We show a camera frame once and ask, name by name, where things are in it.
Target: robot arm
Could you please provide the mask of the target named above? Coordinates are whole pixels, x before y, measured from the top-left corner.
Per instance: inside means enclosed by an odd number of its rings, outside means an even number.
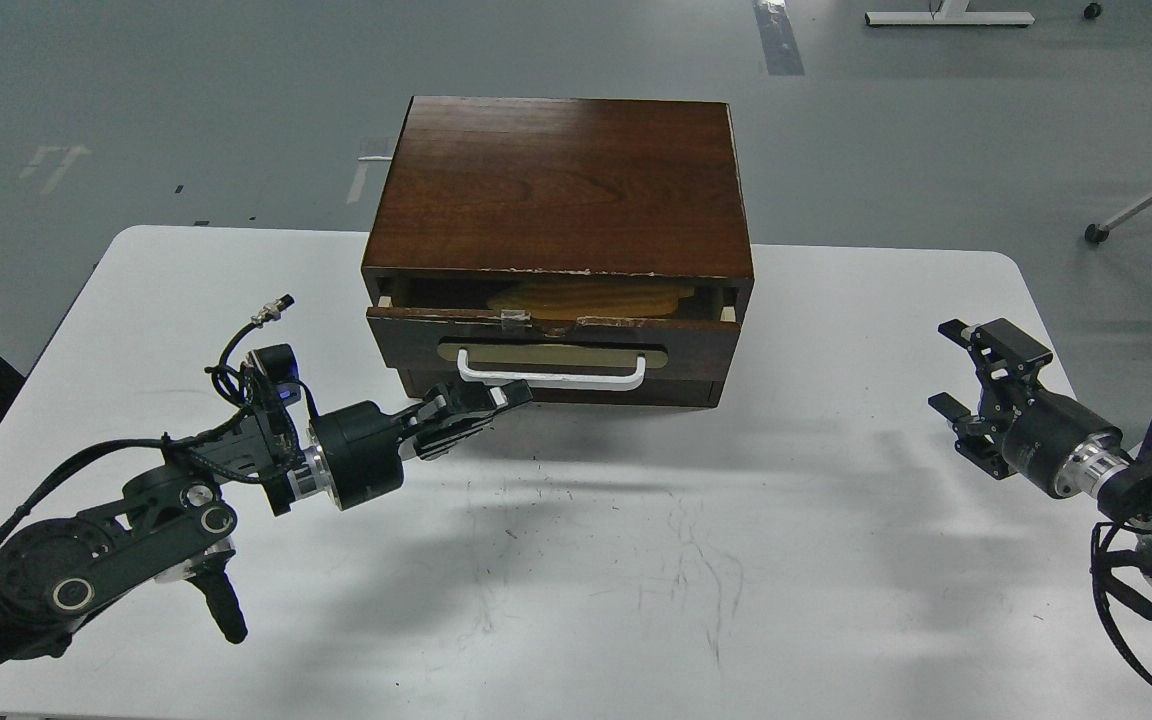
[[[237,370],[227,364],[244,334],[290,304],[285,296],[266,305],[225,347],[218,366],[207,369],[221,397],[238,408],[227,423],[183,439],[111,441],[79,452],[0,528],[0,664],[60,657],[79,628],[151,578],[194,584],[225,638],[242,642],[247,623],[225,575],[238,516],[221,497],[225,483],[259,484],[275,515],[320,491],[346,510],[401,487],[404,458],[444,455],[531,400],[525,382],[456,382],[435,386],[399,414],[381,414],[367,401],[319,415],[289,346],[251,351]],[[302,389],[310,410],[310,444],[303,448],[287,411]],[[162,465],[129,480],[122,500],[13,535],[65,478],[124,447],[154,447]]]
[[[1117,632],[1106,598],[1152,621],[1152,602],[1114,575],[1115,569],[1135,568],[1152,586],[1152,422],[1134,458],[1121,447],[1120,429],[1074,397],[1044,389],[1038,372],[1051,364],[1052,351],[1014,324],[998,319],[969,327],[950,320],[939,329],[972,357],[980,382],[975,414],[948,393],[929,397],[929,406],[950,423],[955,450],[993,478],[1021,473],[1048,497],[1092,497],[1109,520],[1092,536],[1097,612],[1121,655],[1152,685]],[[1120,530],[1135,533],[1134,550],[1111,550]]]

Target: table surface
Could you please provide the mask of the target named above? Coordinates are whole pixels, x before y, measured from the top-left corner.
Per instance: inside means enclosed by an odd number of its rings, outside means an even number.
[[[0,520],[70,452],[228,415],[202,366],[289,342],[323,410],[407,404],[366,329],[361,233],[136,227],[113,242],[0,427]],[[988,252],[755,247],[758,286],[713,410],[528,406],[350,511],[272,518],[230,562],[251,635],[146,584],[60,660],[0,667],[0,712],[83,717],[1152,717],[1102,637],[1079,497],[991,480],[925,397],[973,404],[937,334],[1007,316]],[[1059,364],[1044,370],[1069,392]],[[303,427],[303,416],[300,418]],[[113,500],[150,450],[35,517]],[[1152,667],[1152,626],[1119,615]]]

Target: concrete floor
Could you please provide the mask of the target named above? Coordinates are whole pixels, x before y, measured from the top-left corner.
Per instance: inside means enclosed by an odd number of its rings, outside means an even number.
[[[384,167],[350,202],[356,158],[408,96],[722,100],[753,242],[1005,252],[1079,400],[1138,441],[1152,209],[1081,238],[1152,190],[1152,3],[864,26],[920,3],[788,0],[801,76],[767,73],[748,0],[0,3],[0,354],[28,372],[128,225],[369,228]]]

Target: wooden box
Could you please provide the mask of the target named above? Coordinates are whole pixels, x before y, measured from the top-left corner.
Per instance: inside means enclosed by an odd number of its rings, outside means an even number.
[[[543,401],[717,406],[755,286],[727,106],[415,97],[362,274],[412,397],[461,361]]]

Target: white desk frame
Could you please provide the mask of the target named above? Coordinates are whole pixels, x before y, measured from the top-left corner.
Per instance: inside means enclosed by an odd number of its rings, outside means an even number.
[[[865,13],[870,26],[1031,26],[1029,13],[969,13],[972,0],[943,0],[934,13]]]

